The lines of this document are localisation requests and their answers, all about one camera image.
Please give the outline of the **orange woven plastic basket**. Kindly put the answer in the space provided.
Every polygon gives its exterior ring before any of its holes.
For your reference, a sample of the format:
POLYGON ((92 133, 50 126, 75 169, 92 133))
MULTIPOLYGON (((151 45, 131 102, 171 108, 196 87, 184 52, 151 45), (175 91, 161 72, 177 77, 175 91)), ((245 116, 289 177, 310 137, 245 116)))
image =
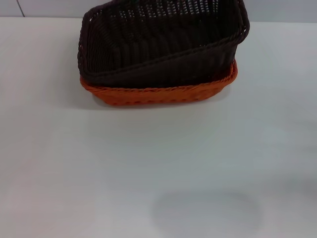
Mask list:
POLYGON ((203 101, 220 93, 236 79, 237 74, 237 62, 234 60, 228 69, 208 77, 213 81, 197 85, 145 89, 109 88, 93 86, 83 77, 80 77, 80 83, 92 95, 111 106, 190 103, 203 101))

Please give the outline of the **dark brown woven plastic basket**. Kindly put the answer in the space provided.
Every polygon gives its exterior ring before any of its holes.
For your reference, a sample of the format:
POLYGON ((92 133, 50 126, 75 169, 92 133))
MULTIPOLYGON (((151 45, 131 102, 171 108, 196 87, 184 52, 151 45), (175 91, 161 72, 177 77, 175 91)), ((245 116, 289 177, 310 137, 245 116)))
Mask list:
POLYGON ((78 68, 111 88, 199 84, 229 68, 249 30, 243 0, 111 0, 82 19, 78 68))

